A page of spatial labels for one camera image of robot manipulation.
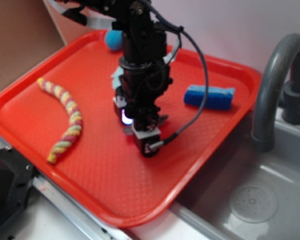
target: stainless steel sink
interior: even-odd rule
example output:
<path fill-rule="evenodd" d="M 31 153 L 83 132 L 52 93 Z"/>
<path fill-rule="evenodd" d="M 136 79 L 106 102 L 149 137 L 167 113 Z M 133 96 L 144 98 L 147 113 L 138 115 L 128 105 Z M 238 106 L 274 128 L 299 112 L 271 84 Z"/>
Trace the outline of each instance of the stainless steel sink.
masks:
<path fill-rule="evenodd" d="M 251 125 L 248 114 L 177 198 L 188 210 L 175 213 L 211 239 L 300 240 L 300 128 L 277 120 L 275 148 L 259 153 Z"/>

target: faucet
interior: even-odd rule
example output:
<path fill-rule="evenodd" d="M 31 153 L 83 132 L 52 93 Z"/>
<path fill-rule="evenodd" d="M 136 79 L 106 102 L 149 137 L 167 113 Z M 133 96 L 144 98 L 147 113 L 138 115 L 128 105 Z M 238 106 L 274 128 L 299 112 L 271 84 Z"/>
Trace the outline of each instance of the faucet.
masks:
<path fill-rule="evenodd" d="M 290 71 L 290 80 L 285 82 Z M 268 61 L 255 102 L 252 132 L 254 148 L 268 152 L 275 146 L 277 107 L 283 107 L 282 118 L 300 124 L 300 34 L 285 36 Z"/>

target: striped rope toy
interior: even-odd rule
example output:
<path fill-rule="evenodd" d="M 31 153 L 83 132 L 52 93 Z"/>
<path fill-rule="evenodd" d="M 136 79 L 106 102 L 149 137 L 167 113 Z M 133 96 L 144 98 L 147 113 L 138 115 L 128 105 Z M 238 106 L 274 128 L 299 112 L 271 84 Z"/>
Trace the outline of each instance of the striped rope toy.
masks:
<path fill-rule="evenodd" d="M 70 93 L 63 87 L 56 85 L 50 81 L 38 78 L 37 83 L 40 88 L 60 100 L 69 115 L 69 128 L 62 135 L 61 139 L 51 149 L 47 161 L 55 164 L 57 159 L 72 146 L 82 131 L 82 116 L 77 103 L 74 101 Z"/>

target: led light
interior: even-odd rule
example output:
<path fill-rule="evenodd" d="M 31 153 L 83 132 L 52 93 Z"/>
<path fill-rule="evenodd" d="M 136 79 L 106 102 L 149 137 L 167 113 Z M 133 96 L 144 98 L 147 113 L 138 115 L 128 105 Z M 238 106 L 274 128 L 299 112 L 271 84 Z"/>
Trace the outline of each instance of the led light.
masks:
<path fill-rule="evenodd" d="M 125 109 L 122 109 L 122 110 L 121 110 L 121 121 L 122 121 L 122 123 L 125 124 L 125 125 L 131 125 L 131 124 L 134 122 L 133 119 L 127 118 L 127 117 L 126 117 Z"/>

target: red tray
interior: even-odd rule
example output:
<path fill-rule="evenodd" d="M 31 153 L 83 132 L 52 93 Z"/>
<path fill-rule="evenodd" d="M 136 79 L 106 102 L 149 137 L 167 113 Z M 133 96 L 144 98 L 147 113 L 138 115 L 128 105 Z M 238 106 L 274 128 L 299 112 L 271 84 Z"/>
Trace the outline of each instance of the red tray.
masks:
<path fill-rule="evenodd" d="M 231 110 L 205 109 L 156 156 L 144 158 L 114 112 L 111 75 L 122 54 L 105 47 L 104 35 L 96 31 L 80 37 L 1 92 L 0 135 L 100 219 L 132 227 L 163 212 L 208 160 L 253 105 L 260 75 L 207 56 L 210 85 L 235 88 Z M 56 98 L 39 89 L 36 80 L 42 76 L 66 88 L 83 116 L 81 137 L 56 165 L 46 157 L 68 128 L 68 115 Z M 183 103 L 190 84 L 204 84 L 197 54 L 181 50 L 171 76 L 174 83 L 156 101 L 160 114 L 169 115 L 160 127 L 162 138 L 197 112 Z"/>

